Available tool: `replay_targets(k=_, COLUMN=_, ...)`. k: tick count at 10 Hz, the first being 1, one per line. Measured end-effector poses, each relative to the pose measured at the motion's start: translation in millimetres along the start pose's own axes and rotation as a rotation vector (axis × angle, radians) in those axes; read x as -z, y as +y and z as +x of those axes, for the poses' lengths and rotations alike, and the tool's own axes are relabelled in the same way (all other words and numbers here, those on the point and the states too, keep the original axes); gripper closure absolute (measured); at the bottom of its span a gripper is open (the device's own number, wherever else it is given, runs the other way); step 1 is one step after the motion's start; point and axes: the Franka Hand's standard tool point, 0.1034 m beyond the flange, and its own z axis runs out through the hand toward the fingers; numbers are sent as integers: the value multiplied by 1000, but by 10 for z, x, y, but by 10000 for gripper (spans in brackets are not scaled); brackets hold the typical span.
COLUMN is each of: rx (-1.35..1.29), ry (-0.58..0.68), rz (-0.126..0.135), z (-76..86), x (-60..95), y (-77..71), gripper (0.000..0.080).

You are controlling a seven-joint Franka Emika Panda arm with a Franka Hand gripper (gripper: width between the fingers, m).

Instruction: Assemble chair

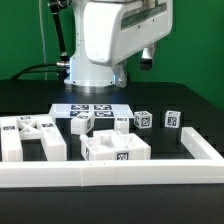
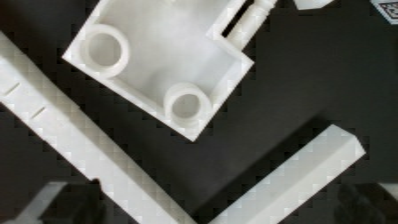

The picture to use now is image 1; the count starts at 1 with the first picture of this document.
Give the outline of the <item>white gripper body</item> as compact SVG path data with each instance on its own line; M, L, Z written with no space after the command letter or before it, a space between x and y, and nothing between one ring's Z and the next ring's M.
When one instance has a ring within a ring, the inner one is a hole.
M87 57L95 64L118 64L168 35L172 23L173 0L92 1L84 9Z

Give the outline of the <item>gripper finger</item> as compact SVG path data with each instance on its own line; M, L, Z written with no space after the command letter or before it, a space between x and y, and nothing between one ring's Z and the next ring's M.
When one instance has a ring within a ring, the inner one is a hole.
M115 85L120 88L125 88L127 86L127 75L124 71L124 66L117 64L112 67L112 71L115 75Z
M140 69L149 71L153 66L153 58L156 51L156 44L150 44L148 47L143 49L142 56L140 59Z

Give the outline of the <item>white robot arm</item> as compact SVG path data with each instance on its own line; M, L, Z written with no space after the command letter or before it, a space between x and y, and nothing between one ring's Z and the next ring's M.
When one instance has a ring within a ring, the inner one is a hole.
M127 86L127 59L139 53L140 68L152 68L157 42L173 24L173 0L73 0L76 50L65 84L102 93Z

